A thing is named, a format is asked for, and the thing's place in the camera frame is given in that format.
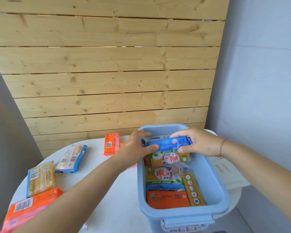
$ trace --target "red string bracelet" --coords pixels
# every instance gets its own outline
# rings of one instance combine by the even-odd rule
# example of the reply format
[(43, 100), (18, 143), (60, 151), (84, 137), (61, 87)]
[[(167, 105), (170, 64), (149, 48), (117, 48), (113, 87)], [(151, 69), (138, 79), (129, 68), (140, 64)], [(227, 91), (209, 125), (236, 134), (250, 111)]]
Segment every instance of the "red string bracelet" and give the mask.
[(223, 146), (223, 143), (225, 142), (227, 140), (227, 138), (225, 138), (223, 141), (222, 141), (222, 144), (221, 144), (221, 147), (220, 147), (220, 154), (219, 154), (219, 156), (220, 156), (220, 159), (222, 159), (223, 157), (221, 157), (221, 152), (222, 152), (222, 146)]

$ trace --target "hand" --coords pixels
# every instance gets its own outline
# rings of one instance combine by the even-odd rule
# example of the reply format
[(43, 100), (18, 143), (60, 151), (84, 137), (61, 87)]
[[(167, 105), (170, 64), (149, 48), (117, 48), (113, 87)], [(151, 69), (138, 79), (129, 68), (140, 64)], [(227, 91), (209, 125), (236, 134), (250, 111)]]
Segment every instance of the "hand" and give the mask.
[(200, 129), (184, 129), (173, 133), (170, 137), (187, 136), (193, 144), (178, 149), (179, 153), (199, 153), (206, 156), (220, 155), (220, 148), (224, 138)]
[(141, 139), (151, 136), (150, 132), (138, 130), (133, 132), (113, 157), (122, 162), (124, 170), (136, 164), (144, 156), (159, 149), (159, 145), (141, 146)]

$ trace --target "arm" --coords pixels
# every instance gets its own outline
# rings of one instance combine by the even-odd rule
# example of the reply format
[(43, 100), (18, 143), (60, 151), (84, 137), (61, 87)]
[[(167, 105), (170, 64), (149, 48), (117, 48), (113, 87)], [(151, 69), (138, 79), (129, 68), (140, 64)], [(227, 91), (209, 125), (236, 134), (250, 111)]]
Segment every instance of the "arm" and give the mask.
[(141, 139), (146, 136), (151, 136), (151, 133), (143, 130), (134, 132), (115, 155), (98, 165), (78, 184), (13, 233), (78, 232), (119, 174), (147, 154), (158, 150), (158, 145), (140, 145)]
[(291, 220), (291, 172), (289, 170), (244, 145), (229, 140), (222, 144), (224, 138), (204, 130), (187, 129), (171, 135), (171, 137), (177, 136), (187, 136), (193, 141), (193, 144), (179, 148), (179, 152), (196, 152), (226, 158)]

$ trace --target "orange box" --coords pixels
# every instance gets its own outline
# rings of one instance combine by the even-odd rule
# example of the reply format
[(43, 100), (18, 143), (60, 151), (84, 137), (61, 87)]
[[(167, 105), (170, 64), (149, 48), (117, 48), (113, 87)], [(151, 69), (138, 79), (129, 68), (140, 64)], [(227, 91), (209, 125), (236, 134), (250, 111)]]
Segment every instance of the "orange box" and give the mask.
[(152, 191), (146, 192), (148, 205), (155, 209), (190, 207), (185, 191)]
[(12, 204), (5, 216), (0, 233), (10, 233), (14, 231), (38, 214), (42, 209), (54, 202), (54, 200), (62, 194), (63, 191), (60, 188), (54, 188)]
[(108, 133), (105, 135), (105, 151), (104, 155), (109, 156), (115, 154), (120, 149), (119, 133)]

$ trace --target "left hand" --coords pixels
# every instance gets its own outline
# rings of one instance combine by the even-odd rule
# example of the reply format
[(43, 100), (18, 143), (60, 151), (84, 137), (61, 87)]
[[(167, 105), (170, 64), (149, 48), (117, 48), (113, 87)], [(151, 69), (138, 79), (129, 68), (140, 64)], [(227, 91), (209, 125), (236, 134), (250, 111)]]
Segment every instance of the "left hand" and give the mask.
[(144, 130), (133, 132), (117, 153), (113, 155), (123, 165), (124, 170), (136, 164), (144, 156), (159, 149), (159, 145), (141, 146), (141, 139), (149, 136), (151, 133)]

